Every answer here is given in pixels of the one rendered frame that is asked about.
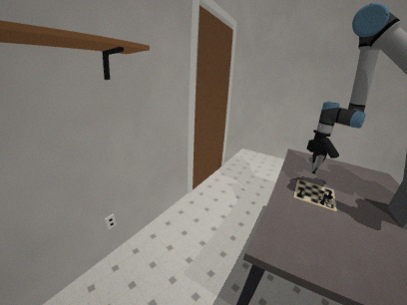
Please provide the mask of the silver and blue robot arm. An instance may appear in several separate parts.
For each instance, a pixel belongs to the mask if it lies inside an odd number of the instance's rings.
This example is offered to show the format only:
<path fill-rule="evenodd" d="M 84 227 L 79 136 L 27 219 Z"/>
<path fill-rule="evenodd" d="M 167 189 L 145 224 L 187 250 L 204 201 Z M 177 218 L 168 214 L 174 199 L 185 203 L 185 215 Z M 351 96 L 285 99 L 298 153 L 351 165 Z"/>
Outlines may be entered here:
<path fill-rule="evenodd" d="M 334 123 L 358 129 L 362 127 L 380 50 L 407 75 L 407 33 L 387 6 L 382 3 L 365 5 L 355 14 L 352 28 L 359 36 L 360 55 L 349 107 L 343 109 L 338 103 L 323 103 L 317 130 L 324 134 L 332 133 Z"/>

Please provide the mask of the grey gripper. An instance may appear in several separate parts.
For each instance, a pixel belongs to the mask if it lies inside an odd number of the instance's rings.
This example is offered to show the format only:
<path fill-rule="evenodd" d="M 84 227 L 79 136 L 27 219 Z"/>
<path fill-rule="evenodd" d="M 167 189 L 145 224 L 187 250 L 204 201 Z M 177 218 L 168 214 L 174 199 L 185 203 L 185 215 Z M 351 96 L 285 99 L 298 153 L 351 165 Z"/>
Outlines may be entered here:
<path fill-rule="evenodd" d="M 314 130 L 314 133 L 315 133 L 314 140 L 309 141 L 307 145 L 307 150 L 313 153 L 313 156 L 308 159 L 312 164 L 312 171 L 316 171 L 316 169 L 320 167 L 320 165 L 324 162 L 327 156 L 327 151 L 323 147 L 320 140 L 322 138 L 330 137 L 331 135 L 321 133 L 317 130 Z"/>

